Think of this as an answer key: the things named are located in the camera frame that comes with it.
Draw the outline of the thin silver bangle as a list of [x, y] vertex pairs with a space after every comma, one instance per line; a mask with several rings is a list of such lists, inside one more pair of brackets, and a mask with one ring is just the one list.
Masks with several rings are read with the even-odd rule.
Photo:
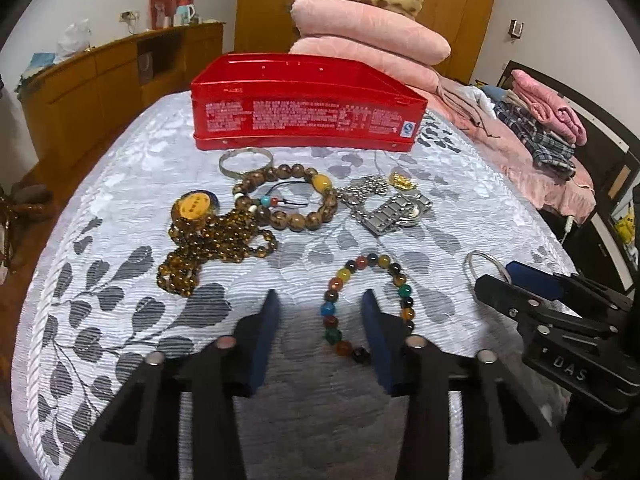
[[462, 263], [463, 273], [471, 285], [483, 274], [490, 274], [508, 284], [512, 283], [511, 274], [506, 267], [493, 255], [481, 250], [468, 252]]

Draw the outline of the small gold charm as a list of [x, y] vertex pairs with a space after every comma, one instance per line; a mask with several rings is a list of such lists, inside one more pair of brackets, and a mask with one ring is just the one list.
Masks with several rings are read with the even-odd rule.
[[397, 171], [393, 171], [388, 176], [388, 182], [393, 188], [402, 192], [410, 192], [416, 189], [416, 184], [411, 181], [410, 178], [400, 174]]

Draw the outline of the blue cloth on sideboard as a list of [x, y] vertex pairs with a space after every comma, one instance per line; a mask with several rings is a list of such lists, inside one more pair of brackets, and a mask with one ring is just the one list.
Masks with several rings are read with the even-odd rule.
[[29, 81], [30, 78], [35, 77], [43, 70], [54, 65], [56, 59], [56, 55], [52, 52], [36, 52], [32, 55], [30, 62], [21, 73], [20, 80], [18, 81], [18, 85], [24, 84], [26, 81]]

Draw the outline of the wall power outlet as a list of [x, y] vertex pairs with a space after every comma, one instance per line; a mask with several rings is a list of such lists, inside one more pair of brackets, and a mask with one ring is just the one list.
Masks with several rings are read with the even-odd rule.
[[139, 12], [138, 11], [124, 11], [121, 14], [119, 14], [119, 21], [123, 22], [123, 23], [128, 23], [128, 22], [133, 22], [133, 21], [137, 21], [139, 19]]

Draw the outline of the folded pink clothing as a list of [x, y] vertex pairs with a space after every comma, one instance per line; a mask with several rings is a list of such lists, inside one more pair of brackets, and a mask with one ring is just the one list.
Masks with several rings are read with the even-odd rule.
[[568, 144], [584, 146], [587, 131], [577, 113], [555, 91], [524, 70], [512, 70], [512, 90], [526, 103], [530, 114]]

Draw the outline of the white leaf-pattern table cover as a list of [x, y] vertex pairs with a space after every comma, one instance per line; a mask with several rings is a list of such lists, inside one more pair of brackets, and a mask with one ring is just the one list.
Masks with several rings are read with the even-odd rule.
[[266, 258], [204, 264], [198, 289], [183, 298], [156, 282], [172, 248], [172, 204], [195, 190], [214, 193], [224, 209], [233, 204], [218, 154], [198, 150], [193, 129], [187, 93], [146, 110], [81, 183], [39, 259], [12, 364], [17, 441], [37, 474], [62, 474], [147, 354], [202, 350], [273, 289], [282, 314], [265, 385], [236, 401], [248, 476], [393, 478], [405, 401], [386, 396], [370, 367], [337, 356], [319, 315], [326, 282], [369, 252], [404, 268], [420, 334], [460, 356], [495, 350], [544, 416], [562, 419], [567, 394], [522, 363], [514, 325], [476, 303], [462, 263], [472, 250], [560, 273], [573, 263], [536, 209], [442, 116], [425, 115], [408, 153], [274, 151], [277, 162], [314, 168], [339, 188], [370, 174], [404, 174], [432, 202], [416, 226], [375, 237], [341, 208], [318, 231], [280, 232]]

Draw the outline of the silver metal watch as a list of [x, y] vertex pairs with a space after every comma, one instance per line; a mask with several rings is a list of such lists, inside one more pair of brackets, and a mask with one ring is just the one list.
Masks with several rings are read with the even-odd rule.
[[397, 193], [385, 203], [366, 212], [360, 222], [375, 236], [416, 226], [424, 214], [432, 209], [432, 202], [421, 193]]

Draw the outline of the dark bed headboard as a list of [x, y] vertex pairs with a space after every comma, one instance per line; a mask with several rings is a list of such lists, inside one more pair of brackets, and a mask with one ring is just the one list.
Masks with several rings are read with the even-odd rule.
[[506, 64], [500, 87], [512, 86], [512, 70], [522, 70], [559, 93], [584, 124], [588, 142], [576, 150], [576, 157], [591, 177], [596, 206], [583, 224], [572, 227], [563, 247], [580, 274], [630, 294], [638, 264], [615, 231], [615, 216], [632, 203], [632, 189], [639, 177], [639, 139], [600, 105], [522, 63]]

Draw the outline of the pink folded quilt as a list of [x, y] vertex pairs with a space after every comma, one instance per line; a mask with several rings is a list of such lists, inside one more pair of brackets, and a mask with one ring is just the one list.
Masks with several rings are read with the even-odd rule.
[[292, 19], [302, 36], [335, 36], [394, 52], [425, 65], [451, 53], [438, 32], [392, 11], [348, 0], [295, 0]]
[[439, 84], [439, 76], [431, 67], [346, 38], [305, 37], [297, 40], [290, 52], [363, 62], [407, 86], [426, 92], [435, 93]]

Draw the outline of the upper pink folded quilt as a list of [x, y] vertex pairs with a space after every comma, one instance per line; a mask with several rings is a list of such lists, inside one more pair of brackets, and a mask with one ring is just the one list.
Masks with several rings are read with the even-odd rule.
[[348, 0], [295, 0], [292, 19], [302, 36], [335, 36], [394, 52], [425, 65], [451, 53], [438, 32], [392, 11]]

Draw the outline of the folded plaid clothing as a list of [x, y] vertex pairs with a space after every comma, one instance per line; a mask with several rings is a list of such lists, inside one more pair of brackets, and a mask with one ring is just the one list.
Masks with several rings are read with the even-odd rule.
[[547, 129], [528, 110], [514, 103], [500, 101], [494, 106], [494, 112], [527, 148], [535, 167], [551, 172], [564, 181], [574, 177], [573, 145]]

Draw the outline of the wooden stool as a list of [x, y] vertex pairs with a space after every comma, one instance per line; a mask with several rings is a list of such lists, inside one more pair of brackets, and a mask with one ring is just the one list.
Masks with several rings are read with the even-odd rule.
[[18, 233], [29, 223], [51, 217], [53, 193], [44, 184], [15, 183], [9, 192], [1, 189], [1, 266], [12, 270]]

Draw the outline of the white plastic bag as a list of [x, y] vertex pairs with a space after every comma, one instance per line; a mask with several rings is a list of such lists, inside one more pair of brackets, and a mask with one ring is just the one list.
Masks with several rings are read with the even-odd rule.
[[56, 42], [56, 58], [59, 61], [72, 58], [74, 55], [90, 48], [91, 27], [88, 18], [68, 26]]

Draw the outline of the wall switch panel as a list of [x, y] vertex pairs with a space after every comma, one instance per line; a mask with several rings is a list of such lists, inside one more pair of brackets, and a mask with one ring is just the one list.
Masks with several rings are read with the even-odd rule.
[[511, 40], [521, 39], [524, 30], [524, 23], [518, 20], [511, 20], [508, 28], [508, 35]]

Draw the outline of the blue white kettle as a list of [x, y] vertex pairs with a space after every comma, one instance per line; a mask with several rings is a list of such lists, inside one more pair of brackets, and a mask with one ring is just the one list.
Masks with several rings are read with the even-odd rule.
[[192, 0], [178, 0], [172, 24], [175, 26], [188, 26], [193, 22], [195, 15], [196, 10]]

